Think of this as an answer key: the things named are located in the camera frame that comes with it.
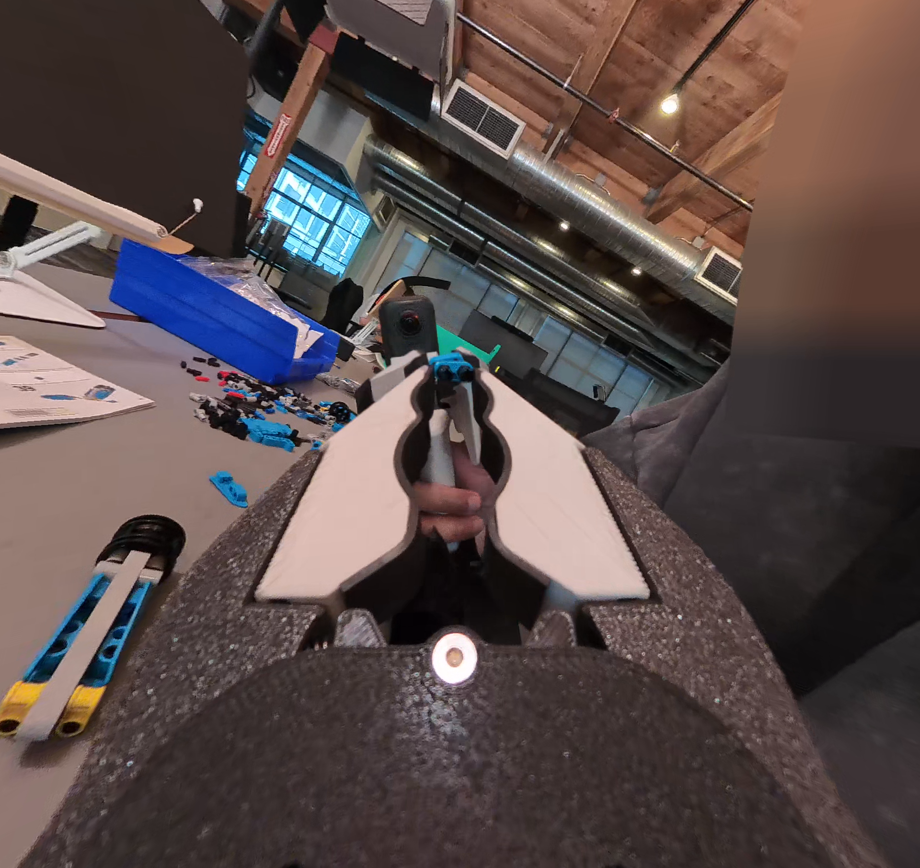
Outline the black office chair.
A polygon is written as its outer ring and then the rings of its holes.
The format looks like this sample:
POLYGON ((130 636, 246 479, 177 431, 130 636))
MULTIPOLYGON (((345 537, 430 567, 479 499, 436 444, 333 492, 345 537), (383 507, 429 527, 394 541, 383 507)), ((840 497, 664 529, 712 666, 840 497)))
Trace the black office chair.
POLYGON ((346 335, 354 314, 362 305, 363 287, 350 277, 342 279, 328 294, 326 310, 319 324, 329 331, 346 335))

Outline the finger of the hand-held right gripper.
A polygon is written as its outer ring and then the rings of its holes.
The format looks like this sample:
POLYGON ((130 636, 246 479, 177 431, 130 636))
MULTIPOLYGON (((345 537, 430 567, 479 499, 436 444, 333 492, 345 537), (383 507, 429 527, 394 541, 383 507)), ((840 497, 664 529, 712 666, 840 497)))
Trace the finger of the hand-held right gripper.
POLYGON ((413 351, 395 357, 373 378, 373 408, 382 410, 432 410, 433 353, 413 351))

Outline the person's dark grey jacket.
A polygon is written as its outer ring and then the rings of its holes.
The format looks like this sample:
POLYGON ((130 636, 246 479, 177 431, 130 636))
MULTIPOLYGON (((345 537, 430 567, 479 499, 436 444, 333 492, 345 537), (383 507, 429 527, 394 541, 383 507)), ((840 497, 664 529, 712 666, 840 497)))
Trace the person's dark grey jacket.
POLYGON ((742 435, 720 414, 666 512, 763 632, 841 796, 918 866, 918 450, 742 435))

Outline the white air vent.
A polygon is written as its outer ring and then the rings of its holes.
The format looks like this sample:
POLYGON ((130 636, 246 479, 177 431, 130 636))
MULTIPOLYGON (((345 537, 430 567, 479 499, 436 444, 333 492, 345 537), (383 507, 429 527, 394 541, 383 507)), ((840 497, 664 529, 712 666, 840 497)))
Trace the white air vent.
POLYGON ((696 283, 736 306, 742 263, 714 245, 702 249, 700 253, 703 260, 694 276, 696 283))
POLYGON ((454 80, 442 101, 441 118, 504 161, 512 157, 526 126, 460 79, 454 80))

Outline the black flat device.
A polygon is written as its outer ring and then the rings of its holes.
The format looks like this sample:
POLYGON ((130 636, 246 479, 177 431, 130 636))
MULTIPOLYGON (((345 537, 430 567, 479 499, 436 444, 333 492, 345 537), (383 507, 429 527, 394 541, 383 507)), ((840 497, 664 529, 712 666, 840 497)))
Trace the black flat device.
POLYGON ((242 45, 200 0, 2 0, 2 154, 233 254, 242 45))

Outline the blue plastic bin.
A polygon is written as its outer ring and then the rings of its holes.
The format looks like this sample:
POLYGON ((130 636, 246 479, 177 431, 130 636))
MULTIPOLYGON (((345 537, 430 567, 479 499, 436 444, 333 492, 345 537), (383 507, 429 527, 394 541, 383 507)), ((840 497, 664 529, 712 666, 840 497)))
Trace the blue plastic bin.
POLYGON ((330 370, 339 334, 310 319, 318 338, 296 351, 291 322, 190 265, 191 258, 123 241, 110 300, 247 375, 267 383, 315 379, 330 370))

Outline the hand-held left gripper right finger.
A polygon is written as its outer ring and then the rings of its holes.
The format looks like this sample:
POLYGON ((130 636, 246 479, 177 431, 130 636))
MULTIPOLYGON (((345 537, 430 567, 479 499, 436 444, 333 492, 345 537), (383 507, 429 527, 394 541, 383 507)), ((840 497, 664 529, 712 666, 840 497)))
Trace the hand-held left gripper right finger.
POLYGON ((646 601, 652 590, 581 444, 489 372, 475 383, 480 464, 495 492, 484 579, 513 617, 590 603, 646 601))

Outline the pile of small building pieces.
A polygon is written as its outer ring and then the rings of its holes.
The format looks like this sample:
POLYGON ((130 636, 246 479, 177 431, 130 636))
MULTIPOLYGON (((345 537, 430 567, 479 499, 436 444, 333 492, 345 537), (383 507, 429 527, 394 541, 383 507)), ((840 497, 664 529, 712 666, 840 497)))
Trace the pile of small building pieces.
POLYGON ((195 381, 218 387, 212 394, 190 393, 196 419, 238 440, 286 452, 316 451, 346 426, 328 416, 328 405, 341 401, 316 401, 290 386, 224 368, 214 357, 193 356, 179 367, 195 381))

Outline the green plastic bin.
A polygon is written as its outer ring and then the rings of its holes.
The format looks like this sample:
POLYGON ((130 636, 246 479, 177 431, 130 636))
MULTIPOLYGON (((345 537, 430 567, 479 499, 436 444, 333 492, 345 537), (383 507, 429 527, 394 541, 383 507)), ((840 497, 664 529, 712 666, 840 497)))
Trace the green plastic bin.
POLYGON ((488 368, 491 362, 500 354, 500 345, 496 345, 490 351, 484 351, 443 328, 440 324, 436 325, 436 336, 438 341, 438 354, 440 356, 463 353, 467 356, 476 357, 481 366, 488 368))

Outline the person's right forearm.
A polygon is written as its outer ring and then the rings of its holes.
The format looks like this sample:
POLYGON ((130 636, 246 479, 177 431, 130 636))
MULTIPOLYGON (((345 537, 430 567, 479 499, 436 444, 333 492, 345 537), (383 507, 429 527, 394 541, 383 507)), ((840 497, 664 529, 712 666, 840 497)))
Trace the person's right forearm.
POLYGON ((728 388, 724 364, 701 388, 660 402, 581 438, 664 506, 728 388))

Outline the clear plastic bags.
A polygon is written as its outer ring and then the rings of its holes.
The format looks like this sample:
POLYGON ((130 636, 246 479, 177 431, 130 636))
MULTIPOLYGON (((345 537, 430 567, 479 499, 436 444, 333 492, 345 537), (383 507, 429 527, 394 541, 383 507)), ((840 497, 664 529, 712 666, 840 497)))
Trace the clear plastic bags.
POLYGON ((237 261, 195 257, 191 254, 178 255, 176 260, 178 264, 190 268, 197 275, 210 281, 213 286, 222 287, 235 294, 238 299, 244 299, 259 308, 265 315, 270 316, 275 324, 283 322, 293 328, 293 344, 282 346, 282 353, 291 356, 293 360, 318 358, 324 348, 330 348, 331 352, 336 354, 339 347, 337 335, 286 305, 276 290, 258 276, 250 265, 237 261))

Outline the white folding stand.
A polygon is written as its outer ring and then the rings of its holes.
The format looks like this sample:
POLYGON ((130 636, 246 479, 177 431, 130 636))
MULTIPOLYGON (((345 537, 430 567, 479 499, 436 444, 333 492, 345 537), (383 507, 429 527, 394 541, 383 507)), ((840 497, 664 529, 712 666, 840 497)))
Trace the white folding stand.
POLYGON ((200 215, 203 208, 201 199, 194 198, 190 216, 173 230, 167 230, 154 220, 89 195, 6 155, 1 156, 1 183, 14 195, 75 218, 69 225, 37 241, 2 251, 2 315, 89 329, 103 329, 106 324, 28 276, 26 269, 105 233, 158 251, 155 245, 160 238, 167 234, 178 237, 178 230, 200 215))

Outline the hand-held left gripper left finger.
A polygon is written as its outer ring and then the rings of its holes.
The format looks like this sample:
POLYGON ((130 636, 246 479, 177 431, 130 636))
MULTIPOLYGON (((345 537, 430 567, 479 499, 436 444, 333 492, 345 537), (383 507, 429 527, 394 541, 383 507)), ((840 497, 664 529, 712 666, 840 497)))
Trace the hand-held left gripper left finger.
POLYGON ((433 379, 390 391, 328 441, 256 586, 259 602, 408 604, 425 578, 412 483, 430 448, 433 379))

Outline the silver ventilation duct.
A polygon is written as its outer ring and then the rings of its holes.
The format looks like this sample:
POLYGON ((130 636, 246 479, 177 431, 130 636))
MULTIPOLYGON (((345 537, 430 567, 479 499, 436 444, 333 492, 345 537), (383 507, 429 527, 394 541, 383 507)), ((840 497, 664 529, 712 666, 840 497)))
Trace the silver ventilation duct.
POLYGON ((722 322, 734 322, 736 301, 697 278, 704 272, 706 261, 701 250, 653 225, 565 168, 542 165, 532 147, 523 146, 504 168, 489 162, 477 162, 474 167, 495 181, 507 180, 506 189, 556 221, 568 223, 596 248, 615 253, 722 322))

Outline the black wheel blue beam assembly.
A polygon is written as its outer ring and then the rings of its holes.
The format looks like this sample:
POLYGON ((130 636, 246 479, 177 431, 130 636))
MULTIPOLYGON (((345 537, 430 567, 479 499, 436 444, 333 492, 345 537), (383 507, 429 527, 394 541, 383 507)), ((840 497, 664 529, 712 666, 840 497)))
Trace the black wheel blue beam assembly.
POLYGON ((24 744, 82 734, 186 532, 170 517, 133 517, 99 553, 85 589, 6 692, 1 736, 24 744))

